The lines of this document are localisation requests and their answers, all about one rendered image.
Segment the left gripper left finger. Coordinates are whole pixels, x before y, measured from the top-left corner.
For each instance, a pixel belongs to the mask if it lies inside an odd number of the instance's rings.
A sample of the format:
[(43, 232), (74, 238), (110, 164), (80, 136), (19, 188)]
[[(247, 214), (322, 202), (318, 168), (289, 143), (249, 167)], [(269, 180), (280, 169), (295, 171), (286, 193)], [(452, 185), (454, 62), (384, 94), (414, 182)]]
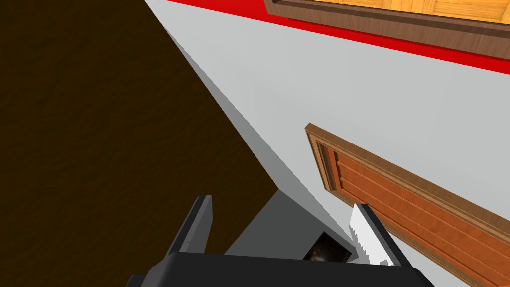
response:
[(198, 196), (166, 254), (169, 256), (175, 252), (204, 253), (212, 221), (212, 196)]

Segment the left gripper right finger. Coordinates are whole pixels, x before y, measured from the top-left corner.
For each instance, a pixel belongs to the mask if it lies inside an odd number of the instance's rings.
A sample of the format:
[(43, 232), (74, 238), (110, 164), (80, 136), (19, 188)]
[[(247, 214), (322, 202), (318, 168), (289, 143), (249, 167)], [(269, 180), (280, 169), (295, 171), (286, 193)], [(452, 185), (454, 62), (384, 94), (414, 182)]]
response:
[(359, 254), (359, 263), (412, 266), (369, 205), (354, 204), (349, 229)]

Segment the reddish brown wooden door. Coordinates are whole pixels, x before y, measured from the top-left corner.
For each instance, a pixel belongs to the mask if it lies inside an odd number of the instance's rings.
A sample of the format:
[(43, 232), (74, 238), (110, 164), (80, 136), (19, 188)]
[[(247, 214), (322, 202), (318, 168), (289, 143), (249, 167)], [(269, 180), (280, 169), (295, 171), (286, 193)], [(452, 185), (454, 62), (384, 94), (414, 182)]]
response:
[(470, 287), (510, 287), (510, 221), (311, 123), (325, 189)]

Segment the light orange wooden door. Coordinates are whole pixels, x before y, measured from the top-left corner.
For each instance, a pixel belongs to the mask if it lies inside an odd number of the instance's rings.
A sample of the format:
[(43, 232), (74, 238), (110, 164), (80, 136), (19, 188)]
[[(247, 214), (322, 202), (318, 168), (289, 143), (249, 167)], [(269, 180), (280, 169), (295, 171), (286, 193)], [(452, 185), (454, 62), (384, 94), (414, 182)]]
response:
[(313, 0), (263, 0), (268, 14), (510, 60), (510, 25)]

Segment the dark picture on wall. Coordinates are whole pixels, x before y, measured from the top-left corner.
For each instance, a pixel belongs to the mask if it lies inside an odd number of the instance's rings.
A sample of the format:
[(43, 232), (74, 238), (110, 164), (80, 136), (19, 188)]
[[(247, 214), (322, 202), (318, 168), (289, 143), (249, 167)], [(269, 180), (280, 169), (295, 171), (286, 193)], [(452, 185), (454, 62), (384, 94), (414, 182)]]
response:
[(352, 252), (323, 232), (304, 255), (303, 260), (346, 263)]

